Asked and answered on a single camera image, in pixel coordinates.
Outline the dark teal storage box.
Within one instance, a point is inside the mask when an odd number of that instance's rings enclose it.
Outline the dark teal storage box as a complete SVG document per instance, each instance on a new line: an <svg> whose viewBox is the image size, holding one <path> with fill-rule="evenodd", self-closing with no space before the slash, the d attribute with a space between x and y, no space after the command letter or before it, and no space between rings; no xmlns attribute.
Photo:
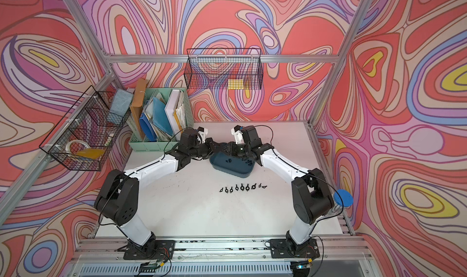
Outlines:
<svg viewBox="0 0 467 277"><path fill-rule="evenodd" d="M250 176L255 166L252 160L239 159L222 152L214 153L209 161L215 170L243 179Z"/></svg>

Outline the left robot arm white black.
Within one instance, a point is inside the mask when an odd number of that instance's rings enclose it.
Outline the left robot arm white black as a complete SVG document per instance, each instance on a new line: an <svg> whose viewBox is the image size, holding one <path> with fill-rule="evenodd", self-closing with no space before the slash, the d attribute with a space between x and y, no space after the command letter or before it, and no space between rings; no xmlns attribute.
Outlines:
<svg viewBox="0 0 467 277"><path fill-rule="evenodd" d="M111 171L94 208L100 216L112 221L129 244L141 250L155 249L156 237L138 213L141 193L146 188L154 188L156 181L181 171L193 159L207 159L212 153L212 139L207 134L206 128L189 127L179 134L179 142L156 160L126 171Z"/></svg>

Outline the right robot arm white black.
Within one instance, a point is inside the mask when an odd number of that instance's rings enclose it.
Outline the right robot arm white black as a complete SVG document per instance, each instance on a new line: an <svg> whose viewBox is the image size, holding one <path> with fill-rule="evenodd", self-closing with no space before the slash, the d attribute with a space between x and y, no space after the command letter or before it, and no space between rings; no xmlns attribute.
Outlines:
<svg viewBox="0 0 467 277"><path fill-rule="evenodd" d="M255 126L236 126L231 130L235 141L228 144L227 154L255 161L291 185L296 220L286 234L290 247L305 245L317 223L327 218L334 207L331 186L320 169L306 170L262 142Z"/></svg>

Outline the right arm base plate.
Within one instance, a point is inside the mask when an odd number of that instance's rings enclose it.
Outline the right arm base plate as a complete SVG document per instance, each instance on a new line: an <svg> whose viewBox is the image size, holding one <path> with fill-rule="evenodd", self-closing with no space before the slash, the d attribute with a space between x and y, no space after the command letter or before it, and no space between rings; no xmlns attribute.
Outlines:
<svg viewBox="0 0 467 277"><path fill-rule="evenodd" d="M292 239L270 239L268 242L273 259L316 259L321 256L315 239L309 239L300 245L295 244Z"/></svg>

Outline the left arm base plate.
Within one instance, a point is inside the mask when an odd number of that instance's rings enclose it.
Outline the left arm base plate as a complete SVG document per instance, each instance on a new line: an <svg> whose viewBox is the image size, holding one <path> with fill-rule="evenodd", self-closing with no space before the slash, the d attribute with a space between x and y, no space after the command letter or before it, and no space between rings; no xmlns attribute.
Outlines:
<svg viewBox="0 0 467 277"><path fill-rule="evenodd" d="M124 260L164 260L172 259L175 251L175 241L149 240L145 245L137 245L128 241L124 252Z"/></svg>

